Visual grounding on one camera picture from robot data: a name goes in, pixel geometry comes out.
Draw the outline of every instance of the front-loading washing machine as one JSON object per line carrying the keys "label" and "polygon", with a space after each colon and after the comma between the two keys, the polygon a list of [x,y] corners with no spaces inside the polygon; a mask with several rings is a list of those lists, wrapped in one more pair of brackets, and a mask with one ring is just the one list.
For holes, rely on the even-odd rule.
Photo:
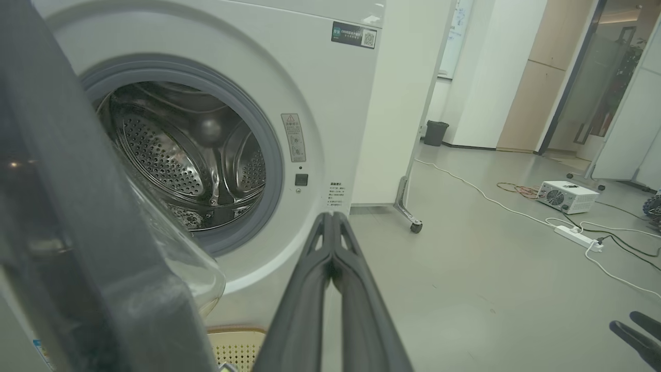
{"label": "front-loading washing machine", "polygon": [[127,173],[267,328],[315,217],[348,214],[385,1],[34,0]]}

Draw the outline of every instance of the power strip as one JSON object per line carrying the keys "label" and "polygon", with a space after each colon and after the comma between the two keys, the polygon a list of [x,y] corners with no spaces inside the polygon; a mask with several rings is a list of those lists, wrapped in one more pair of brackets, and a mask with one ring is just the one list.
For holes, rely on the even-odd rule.
{"label": "power strip", "polygon": [[567,226],[556,226],[555,231],[557,234],[564,236],[565,238],[571,240],[574,243],[580,244],[584,248],[590,248],[593,252],[601,252],[603,244],[599,244],[596,239],[589,238],[583,234],[580,234],[577,227],[569,228]]}

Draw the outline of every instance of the trash can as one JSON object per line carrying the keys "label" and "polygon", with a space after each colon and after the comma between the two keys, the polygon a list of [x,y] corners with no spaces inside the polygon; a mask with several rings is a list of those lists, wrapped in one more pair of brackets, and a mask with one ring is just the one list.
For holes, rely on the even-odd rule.
{"label": "trash can", "polygon": [[432,146],[441,146],[443,136],[449,125],[445,122],[427,121],[427,132],[424,135],[424,144]]}

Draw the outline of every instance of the black wheel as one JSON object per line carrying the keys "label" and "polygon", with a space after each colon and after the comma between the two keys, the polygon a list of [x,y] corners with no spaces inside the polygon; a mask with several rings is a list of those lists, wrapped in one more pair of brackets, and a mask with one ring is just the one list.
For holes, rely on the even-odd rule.
{"label": "black wheel", "polygon": [[655,195],[642,205],[642,211],[649,217],[658,218],[661,214],[659,207],[661,207],[661,195]]}
{"label": "black wheel", "polygon": [[411,224],[411,231],[414,233],[419,233],[422,230],[422,224],[416,225],[416,224]]}

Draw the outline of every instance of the washing machine drum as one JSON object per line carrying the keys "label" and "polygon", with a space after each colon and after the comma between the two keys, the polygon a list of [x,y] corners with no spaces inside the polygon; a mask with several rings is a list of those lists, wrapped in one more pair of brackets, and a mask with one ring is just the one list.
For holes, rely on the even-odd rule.
{"label": "washing machine drum", "polygon": [[164,81],[119,87],[97,115],[128,173],[190,231],[235,223],[260,202],[266,167],[245,121],[218,98]]}

